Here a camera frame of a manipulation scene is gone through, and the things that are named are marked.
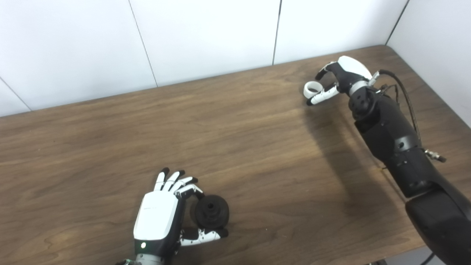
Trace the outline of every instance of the black fingertip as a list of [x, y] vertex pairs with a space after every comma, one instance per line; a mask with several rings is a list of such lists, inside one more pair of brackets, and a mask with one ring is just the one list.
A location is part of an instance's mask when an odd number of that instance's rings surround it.
[[219, 230], [218, 234], [221, 238], [228, 237], [229, 236], [229, 230], [227, 230], [227, 229]]
[[168, 167], [164, 167], [160, 172], [163, 172], [165, 175], [168, 175], [170, 172], [170, 169]]

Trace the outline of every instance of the wood grain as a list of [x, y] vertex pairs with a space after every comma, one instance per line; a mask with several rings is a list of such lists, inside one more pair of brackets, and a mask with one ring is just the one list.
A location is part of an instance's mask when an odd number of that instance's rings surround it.
[[471, 131], [375, 46], [0, 118], [2, 263], [134, 258], [140, 201], [165, 166], [231, 210], [228, 238], [181, 248], [175, 265], [360, 265], [422, 246], [348, 98], [305, 105], [304, 83], [343, 54], [403, 80], [424, 145], [448, 158], [437, 168], [471, 197]]

